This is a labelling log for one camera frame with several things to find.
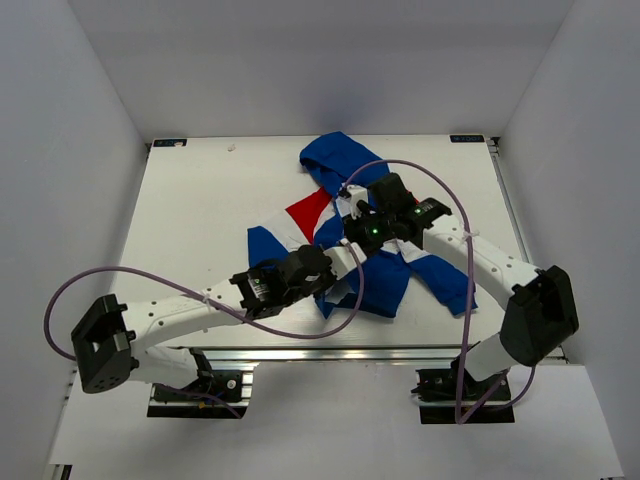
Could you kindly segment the right blue corner label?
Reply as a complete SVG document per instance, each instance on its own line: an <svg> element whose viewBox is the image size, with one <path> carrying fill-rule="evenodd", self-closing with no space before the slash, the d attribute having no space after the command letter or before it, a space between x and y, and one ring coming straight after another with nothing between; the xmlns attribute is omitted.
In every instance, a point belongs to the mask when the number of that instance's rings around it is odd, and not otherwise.
<svg viewBox="0 0 640 480"><path fill-rule="evenodd" d="M485 138L481 134L451 134L449 139L452 143L484 143Z"/></svg>

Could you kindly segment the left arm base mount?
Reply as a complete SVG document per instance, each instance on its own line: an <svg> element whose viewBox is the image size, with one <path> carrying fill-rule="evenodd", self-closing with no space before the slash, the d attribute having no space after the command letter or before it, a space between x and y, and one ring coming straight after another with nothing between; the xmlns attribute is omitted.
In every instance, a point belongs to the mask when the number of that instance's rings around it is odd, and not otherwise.
<svg viewBox="0 0 640 480"><path fill-rule="evenodd" d="M256 364L214 363L211 377L186 388L152 386L148 418L230 419L244 417L252 396Z"/></svg>

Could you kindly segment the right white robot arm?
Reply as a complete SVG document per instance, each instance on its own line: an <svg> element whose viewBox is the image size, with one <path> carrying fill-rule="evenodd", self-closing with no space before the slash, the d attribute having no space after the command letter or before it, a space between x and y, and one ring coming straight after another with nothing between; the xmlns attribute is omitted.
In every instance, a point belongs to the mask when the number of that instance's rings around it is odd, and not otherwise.
<svg viewBox="0 0 640 480"><path fill-rule="evenodd" d="M373 254L390 240L408 243L466 270L504 311L497 333L471 346L451 364L461 397L484 391L488 379L516 365L536 366L579 328L569 275L518 260L472 236L451 209L434 198L417 201L396 173L367 188L347 186L343 219L347 239Z"/></svg>

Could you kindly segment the blue corner label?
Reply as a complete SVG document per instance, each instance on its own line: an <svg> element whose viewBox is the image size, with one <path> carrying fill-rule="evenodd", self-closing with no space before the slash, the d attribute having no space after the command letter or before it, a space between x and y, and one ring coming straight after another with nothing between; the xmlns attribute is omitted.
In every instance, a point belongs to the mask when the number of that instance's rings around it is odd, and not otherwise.
<svg viewBox="0 0 640 480"><path fill-rule="evenodd" d="M186 138L155 139L152 143L153 148L180 148L186 145Z"/></svg>
<svg viewBox="0 0 640 480"><path fill-rule="evenodd" d="M451 134L449 139L452 143L484 143L485 138L481 134Z"/></svg>

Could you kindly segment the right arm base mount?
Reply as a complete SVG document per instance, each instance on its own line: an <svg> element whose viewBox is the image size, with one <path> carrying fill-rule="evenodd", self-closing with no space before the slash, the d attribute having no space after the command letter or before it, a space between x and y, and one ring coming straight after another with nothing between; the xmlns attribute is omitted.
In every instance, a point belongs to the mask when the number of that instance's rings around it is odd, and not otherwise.
<svg viewBox="0 0 640 480"><path fill-rule="evenodd" d="M411 395L419 406L422 425L453 425L455 423L456 374L451 369L419 369L417 383ZM461 415L496 383L492 395L467 420L467 424L513 424L515 415L509 383L500 374L481 382L465 379L462 387Z"/></svg>

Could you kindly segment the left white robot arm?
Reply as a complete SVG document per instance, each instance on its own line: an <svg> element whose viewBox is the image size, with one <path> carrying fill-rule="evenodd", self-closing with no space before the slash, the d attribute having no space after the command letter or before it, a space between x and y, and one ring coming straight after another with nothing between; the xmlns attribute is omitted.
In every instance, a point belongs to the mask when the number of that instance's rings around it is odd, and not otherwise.
<svg viewBox="0 0 640 480"><path fill-rule="evenodd" d="M165 383L199 399L211 374L193 350L167 341L243 320L275 317L336 281L334 261L319 247L304 245L282 260L268 260L230 279L187 294L125 304L113 294L98 298L71 334L81 385L103 393L131 381Z"/></svg>

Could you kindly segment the aluminium table front rail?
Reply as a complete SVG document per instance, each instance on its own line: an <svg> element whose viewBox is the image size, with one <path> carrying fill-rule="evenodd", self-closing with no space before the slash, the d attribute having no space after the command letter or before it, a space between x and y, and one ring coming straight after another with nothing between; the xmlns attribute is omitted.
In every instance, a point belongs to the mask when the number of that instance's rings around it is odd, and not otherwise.
<svg viewBox="0 0 640 480"><path fill-rule="evenodd" d="M374 361L374 362L444 362L448 364L459 348L218 348L198 347L210 361L232 362L309 362L309 361Z"/></svg>

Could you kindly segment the left blue corner label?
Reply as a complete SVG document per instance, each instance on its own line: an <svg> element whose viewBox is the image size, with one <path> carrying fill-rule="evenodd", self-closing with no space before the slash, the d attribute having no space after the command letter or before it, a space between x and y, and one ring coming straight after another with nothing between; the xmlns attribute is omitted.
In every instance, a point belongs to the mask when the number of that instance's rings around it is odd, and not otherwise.
<svg viewBox="0 0 640 480"><path fill-rule="evenodd" d="M186 145L186 138L155 139L152 143L153 148L180 148Z"/></svg>

